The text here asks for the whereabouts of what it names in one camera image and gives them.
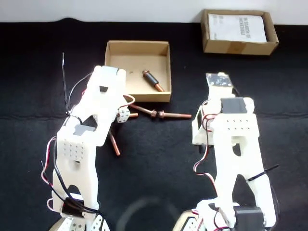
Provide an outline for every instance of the black cloth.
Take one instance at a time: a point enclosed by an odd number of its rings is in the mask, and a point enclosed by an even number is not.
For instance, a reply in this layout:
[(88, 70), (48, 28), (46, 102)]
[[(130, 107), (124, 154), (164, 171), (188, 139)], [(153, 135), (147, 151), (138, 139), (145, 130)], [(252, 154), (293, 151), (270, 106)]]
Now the black cloth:
[[(140, 103), (149, 109), (195, 115), (207, 98), (205, 73), (228, 73), (242, 96), (255, 101), (264, 167), (280, 164), (269, 178), (281, 220), (276, 230), (308, 228), (308, 48), (307, 26), (277, 26), (280, 46), (271, 57), (204, 54), (199, 24), (1, 23), (0, 218), (1, 230), (47, 230), (59, 218), (46, 207), (49, 187), (40, 179), (46, 144), (65, 119), (61, 73), (65, 52), (67, 87), (103, 65), (112, 39), (165, 40), (171, 49), (170, 103)], [(76, 103), (85, 84), (77, 87)], [(122, 155), (109, 139), (97, 148), (102, 212), (112, 230), (170, 231), (182, 211), (215, 191), (193, 173), (200, 158), (191, 144), (190, 120), (151, 120), (140, 113), (117, 129)], [(200, 170), (216, 174), (210, 153)], [(253, 196), (239, 180), (234, 200)], [(126, 210), (135, 211), (127, 218)]]

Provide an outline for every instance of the copper fitting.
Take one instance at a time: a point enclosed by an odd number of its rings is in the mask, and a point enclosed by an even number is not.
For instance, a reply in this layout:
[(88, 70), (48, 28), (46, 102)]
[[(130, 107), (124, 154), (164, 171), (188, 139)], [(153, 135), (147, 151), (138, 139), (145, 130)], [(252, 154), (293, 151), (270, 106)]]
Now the copper fitting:
[(130, 113), (129, 117), (130, 118), (135, 118), (135, 117), (138, 117), (139, 114), (138, 113)]
[(109, 130), (108, 134), (109, 134), (109, 136), (110, 136), (110, 140), (111, 140), (112, 146), (114, 147), (115, 154), (118, 155), (118, 156), (121, 155), (121, 153), (120, 153), (120, 151), (119, 151), (119, 148), (117, 147), (115, 137), (114, 137), (113, 134), (111, 133), (111, 130)]
[(160, 92), (164, 92), (165, 90), (159, 85), (159, 83), (156, 83), (154, 85), (154, 87), (156, 88), (156, 90), (160, 91)]
[(142, 71), (143, 77), (148, 81), (150, 85), (156, 88), (157, 91), (163, 92), (165, 91), (160, 85), (158, 80), (150, 73), (149, 70)]
[(166, 113), (164, 111), (159, 111), (158, 117), (161, 119), (163, 119), (164, 117), (190, 119), (192, 115), (191, 114)]
[(138, 111), (141, 111), (141, 112), (144, 112), (146, 114), (149, 114), (151, 117), (156, 117), (156, 115), (157, 115), (157, 111), (156, 110), (152, 110), (151, 111), (151, 110), (148, 110), (146, 108), (143, 108), (143, 107), (140, 107), (140, 106), (136, 106), (134, 104), (130, 104), (129, 106), (132, 107), (132, 108), (135, 108)]

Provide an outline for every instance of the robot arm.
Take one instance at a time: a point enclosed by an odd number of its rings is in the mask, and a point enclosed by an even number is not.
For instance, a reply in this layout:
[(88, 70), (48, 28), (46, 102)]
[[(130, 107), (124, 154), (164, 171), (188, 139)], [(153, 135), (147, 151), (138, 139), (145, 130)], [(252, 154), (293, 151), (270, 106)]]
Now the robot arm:
[[(235, 97), (229, 76), (224, 73), (207, 74), (208, 100), (198, 110), (192, 122), (192, 143), (213, 145), (217, 165), (215, 188), (218, 197), (204, 200), (197, 206), (199, 217), (206, 230), (216, 230), (214, 216), (219, 227), (233, 231), (264, 231), (276, 222), (276, 214), (270, 181), (264, 172), (259, 130), (254, 114), (254, 102), (250, 98)], [(233, 152), (239, 144), (241, 155)], [(243, 207), (233, 202), (232, 192), (237, 175), (241, 174), (255, 195), (255, 207)]]
[[(57, 132), (57, 168), (65, 187), (74, 185), (80, 192), (68, 195), (59, 180), (58, 173), (53, 171), (53, 188), (61, 197), (52, 192), (53, 209), (62, 217), (74, 221), (67, 230), (84, 230), (86, 227), (87, 231), (90, 231), (97, 223), (94, 222), (95, 213), (84, 212), (69, 200), (73, 198), (93, 210), (99, 208), (95, 168), (96, 147), (104, 144), (115, 119), (123, 123), (129, 117), (128, 103), (124, 98), (125, 78), (124, 70), (107, 66), (95, 67), (80, 102), (73, 107), (69, 117)], [(82, 125), (90, 116), (94, 117), (96, 128)]]

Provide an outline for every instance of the cardboard box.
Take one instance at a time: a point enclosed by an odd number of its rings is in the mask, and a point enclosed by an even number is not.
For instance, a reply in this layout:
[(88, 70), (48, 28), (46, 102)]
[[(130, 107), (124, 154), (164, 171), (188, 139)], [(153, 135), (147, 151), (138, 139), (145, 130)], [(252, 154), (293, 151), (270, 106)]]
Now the cardboard box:
[[(210, 40), (208, 14), (262, 16), (267, 42)], [(270, 14), (263, 11), (204, 10), (201, 19), (203, 51), (205, 53), (270, 55), (279, 41)]]
[[(169, 102), (171, 97), (170, 48), (162, 41), (109, 41), (105, 65), (126, 70), (126, 90), (137, 102)], [(143, 70), (159, 81), (158, 92), (142, 76)]]

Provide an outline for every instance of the paper document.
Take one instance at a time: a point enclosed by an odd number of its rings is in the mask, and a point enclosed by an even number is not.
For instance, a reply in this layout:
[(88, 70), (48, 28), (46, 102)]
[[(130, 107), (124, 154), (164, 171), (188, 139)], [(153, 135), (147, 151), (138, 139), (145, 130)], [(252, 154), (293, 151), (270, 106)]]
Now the paper document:
[(208, 24), (211, 40), (266, 42), (261, 16), (209, 13)]

